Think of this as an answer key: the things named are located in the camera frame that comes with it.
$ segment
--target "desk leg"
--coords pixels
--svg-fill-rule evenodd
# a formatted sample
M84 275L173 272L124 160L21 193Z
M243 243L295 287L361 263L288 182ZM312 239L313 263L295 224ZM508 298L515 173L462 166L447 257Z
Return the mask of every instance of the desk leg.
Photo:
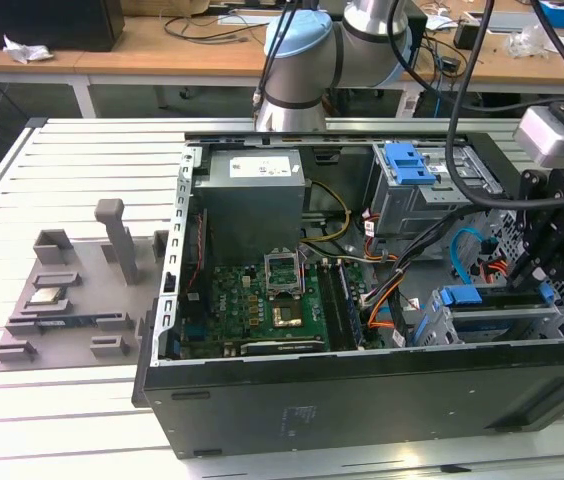
M78 106L80 107L82 118L99 117L100 115L98 113L98 109L93 103L93 99L91 98L88 78L76 77L71 79L70 84L73 87L73 93L75 93L75 98L78 101Z
M413 118L415 107L420 99L422 89L420 87L408 86L402 91L400 103L398 104L398 111L395 114L396 118Z
M158 102L158 108L168 108L169 104L166 103L166 91L164 87L162 85L155 85L153 90L155 91L155 99Z

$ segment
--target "yellow wire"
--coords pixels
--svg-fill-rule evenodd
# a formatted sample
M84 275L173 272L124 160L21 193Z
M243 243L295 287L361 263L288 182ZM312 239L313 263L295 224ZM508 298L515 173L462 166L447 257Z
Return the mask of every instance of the yellow wire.
M304 243L304 242L328 242L329 240L335 240L336 238L339 238L340 236L344 235L346 230L349 228L349 223L351 222L351 211L344 203L344 200L342 200L342 197L340 197L337 193L331 190L330 187L327 187L324 183L318 182L316 180L313 180L313 183L319 185L324 190L329 192L333 196L333 198L335 198L339 202L339 204L342 205L342 209L344 210L344 214L346 215L346 218L344 220L344 224L342 225L342 228L337 232L330 233L328 235L322 235L321 237L303 238L300 241Z

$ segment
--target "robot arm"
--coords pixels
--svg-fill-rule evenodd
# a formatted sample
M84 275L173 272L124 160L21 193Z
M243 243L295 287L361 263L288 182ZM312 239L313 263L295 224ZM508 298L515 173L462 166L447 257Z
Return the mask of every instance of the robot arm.
M325 130L324 89L381 88L396 81L402 69L387 40L391 1L354 0L346 7L342 22L332 22L325 12L296 12L265 79L256 129ZM408 57L411 33L403 12L404 0L395 1L399 5L392 28L399 48ZM266 52L273 48L279 21L268 26Z

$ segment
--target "small chip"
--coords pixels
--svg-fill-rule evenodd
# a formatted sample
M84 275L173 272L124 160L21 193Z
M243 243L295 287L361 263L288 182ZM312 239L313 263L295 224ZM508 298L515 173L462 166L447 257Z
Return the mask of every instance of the small chip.
M31 296L28 305L55 305L64 295L63 287L40 288Z

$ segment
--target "slotted table surface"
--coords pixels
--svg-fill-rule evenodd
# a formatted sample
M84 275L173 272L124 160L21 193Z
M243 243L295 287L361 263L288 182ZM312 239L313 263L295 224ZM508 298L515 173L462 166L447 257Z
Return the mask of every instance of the slotted table surface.
M341 119L329 128L445 132L446 125ZM515 125L467 120L461 128L489 132L524 169L532 164L511 138ZM32 244L41 229L64 228L73 240L103 239L95 205L118 197L131 233L151 236L170 218L184 132L250 129L245 119L49 120L25 129L0 164L0 336L33 265ZM0 373L0 478L395 478L396 469L437 478L447 464L473 469L463 478L564 478L564 418L532 434L183 463L151 410L132 406L134 375L134 366Z

